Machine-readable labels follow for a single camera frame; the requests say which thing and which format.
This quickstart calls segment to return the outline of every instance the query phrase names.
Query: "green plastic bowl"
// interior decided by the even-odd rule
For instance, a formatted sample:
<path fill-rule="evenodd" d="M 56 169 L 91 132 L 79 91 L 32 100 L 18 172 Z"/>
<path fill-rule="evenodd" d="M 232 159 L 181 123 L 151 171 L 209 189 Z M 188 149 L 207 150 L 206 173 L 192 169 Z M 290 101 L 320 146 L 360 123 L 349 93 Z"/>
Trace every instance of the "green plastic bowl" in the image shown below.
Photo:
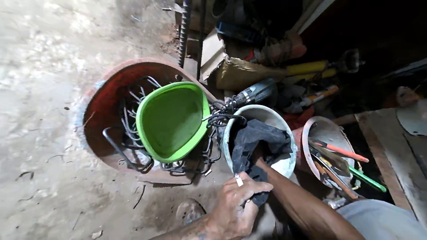
<path fill-rule="evenodd" d="M 147 95 L 138 107 L 136 127 L 153 159 L 172 163 L 202 139 L 210 114 L 203 90 L 192 82 L 175 82 Z"/>

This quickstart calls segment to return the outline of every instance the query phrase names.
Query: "red handle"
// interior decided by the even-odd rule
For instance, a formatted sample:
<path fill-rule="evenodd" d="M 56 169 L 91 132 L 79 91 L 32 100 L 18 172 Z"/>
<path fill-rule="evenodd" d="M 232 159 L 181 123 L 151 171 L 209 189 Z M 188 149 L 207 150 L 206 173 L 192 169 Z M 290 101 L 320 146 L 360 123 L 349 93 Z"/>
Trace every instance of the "red handle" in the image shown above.
<path fill-rule="evenodd" d="M 317 143 L 317 142 L 316 142 L 316 144 L 319 145 L 319 146 L 325 147 L 325 148 L 327 148 L 329 150 L 332 150 L 334 152 L 341 153 L 341 154 L 343 154 L 343 155 L 345 155 L 345 156 L 347 156 L 349 158 L 352 158 L 352 159 L 355 159 L 355 160 L 359 160 L 359 161 L 362 161 L 362 162 L 366 162 L 366 163 L 369 162 L 369 159 L 367 159 L 365 157 L 362 157 L 359 154 L 356 154 L 354 152 L 350 152 L 350 151 L 344 150 L 344 149 L 336 147 L 334 145 L 330 145 L 330 144 L 327 143 L 326 146 L 324 146 L 323 144 Z"/>

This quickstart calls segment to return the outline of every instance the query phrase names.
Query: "gray shirt sleeve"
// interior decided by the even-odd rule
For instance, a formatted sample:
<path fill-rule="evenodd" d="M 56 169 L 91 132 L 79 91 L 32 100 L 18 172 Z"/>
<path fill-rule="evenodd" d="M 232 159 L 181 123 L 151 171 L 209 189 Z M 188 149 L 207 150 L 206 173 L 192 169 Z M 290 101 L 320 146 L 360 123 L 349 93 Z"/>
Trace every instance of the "gray shirt sleeve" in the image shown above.
<path fill-rule="evenodd" d="M 402 208 L 387 202 L 367 199 L 337 210 L 367 240 L 427 240 L 427 230 Z"/>

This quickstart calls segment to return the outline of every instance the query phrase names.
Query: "white bucket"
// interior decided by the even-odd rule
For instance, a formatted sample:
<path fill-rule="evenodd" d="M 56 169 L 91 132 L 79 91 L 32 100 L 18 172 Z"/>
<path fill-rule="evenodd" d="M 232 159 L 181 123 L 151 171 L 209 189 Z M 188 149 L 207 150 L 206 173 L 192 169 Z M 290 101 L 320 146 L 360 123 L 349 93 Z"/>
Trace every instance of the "white bucket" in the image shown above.
<path fill-rule="evenodd" d="M 274 170 L 278 171 L 283 176 L 289 178 L 292 175 L 292 172 L 295 168 L 296 153 L 298 147 L 295 144 L 294 136 L 288 124 L 283 120 L 283 118 L 275 112 L 273 109 L 268 108 L 263 105 L 247 105 L 240 108 L 234 115 L 240 115 L 245 117 L 248 121 L 252 119 L 257 119 L 269 126 L 276 127 L 280 130 L 286 130 L 290 139 L 291 139 L 291 149 L 292 153 L 284 153 L 278 156 L 274 160 L 274 164 L 271 166 Z M 228 142 L 230 138 L 230 130 L 233 126 L 235 119 L 229 120 L 227 127 L 225 128 L 224 138 L 222 140 L 222 151 L 224 152 L 225 159 L 233 171 L 233 161 L 231 160 L 230 149 L 228 147 Z"/>

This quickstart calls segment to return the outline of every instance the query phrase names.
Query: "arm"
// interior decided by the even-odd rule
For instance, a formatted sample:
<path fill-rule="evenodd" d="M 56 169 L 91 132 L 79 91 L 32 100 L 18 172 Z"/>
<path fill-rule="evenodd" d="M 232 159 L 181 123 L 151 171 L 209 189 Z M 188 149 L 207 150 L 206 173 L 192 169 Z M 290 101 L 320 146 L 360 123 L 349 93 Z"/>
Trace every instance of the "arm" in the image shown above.
<path fill-rule="evenodd" d="M 226 181 L 218 194 L 218 205 L 210 214 L 152 240 L 227 240 L 241 239 L 252 232 L 258 207 L 246 202 L 255 193 L 271 191 L 266 182 L 255 182 L 245 172 L 239 173 L 243 185 L 233 177 Z"/>
<path fill-rule="evenodd" d="M 310 239 L 363 240 L 363 236 L 339 213 L 255 156 L 255 165 L 267 172 L 273 194 Z"/>

